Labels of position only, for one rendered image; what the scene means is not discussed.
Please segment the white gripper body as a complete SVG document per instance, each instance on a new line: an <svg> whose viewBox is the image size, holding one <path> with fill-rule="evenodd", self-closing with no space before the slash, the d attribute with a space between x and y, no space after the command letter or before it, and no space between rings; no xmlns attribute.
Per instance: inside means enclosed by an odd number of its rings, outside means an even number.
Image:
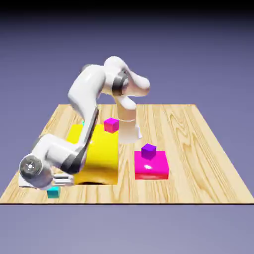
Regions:
<svg viewBox="0 0 254 254"><path fill-rule="evenodd" d="M69 187L75 185L74 176L70 174L54 174L51 182L41 190L48 190L52 187Z"/></svg>

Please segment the small magenta cube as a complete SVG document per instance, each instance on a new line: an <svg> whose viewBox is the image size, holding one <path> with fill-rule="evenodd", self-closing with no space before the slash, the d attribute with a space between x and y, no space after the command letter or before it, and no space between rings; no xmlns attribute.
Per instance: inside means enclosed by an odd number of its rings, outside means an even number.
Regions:
<svg viewBox="0 0 254 254"><path fill-rule="evenodd" d="M104 121L104 131L115 133L119 130L119 120L114 118L108 118Z"/></svg>

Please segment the small purple cube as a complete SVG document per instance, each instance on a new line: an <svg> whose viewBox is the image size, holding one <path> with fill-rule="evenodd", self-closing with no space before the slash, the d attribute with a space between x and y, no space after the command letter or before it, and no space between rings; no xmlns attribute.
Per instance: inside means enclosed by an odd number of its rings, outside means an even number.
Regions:
<svg viewBox="0 0 254 254"><path fill-rule="evenodd" d="M144 159L151 160L156 156L156 151L156 146L147 143L141 148L141 156Z"/></svg>

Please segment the large yellow box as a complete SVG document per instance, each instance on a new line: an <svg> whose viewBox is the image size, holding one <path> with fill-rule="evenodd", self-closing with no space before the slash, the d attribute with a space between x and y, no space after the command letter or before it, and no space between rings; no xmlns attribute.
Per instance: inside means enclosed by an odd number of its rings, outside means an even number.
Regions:
<svg viewBox="0 0 254 254"><path fill-rule="evenodd" d="M74 175L76 185L95 183L116 185L119 172L119 132L104 131L104 125L95 126L88 145L86 163Z"/></svg>

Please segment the large pink box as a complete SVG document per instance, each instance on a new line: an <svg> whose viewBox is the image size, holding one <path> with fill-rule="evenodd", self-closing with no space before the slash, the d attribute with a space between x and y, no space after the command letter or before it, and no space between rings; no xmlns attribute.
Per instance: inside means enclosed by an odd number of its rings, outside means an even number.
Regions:
<svg viewBox="0 0 254 254"><path fill-rule="evenodd" d="M134 175L136 180L167 180L169 165L165 151L157 151L152 159L143 158L141 151L135 151Z"/></svg>

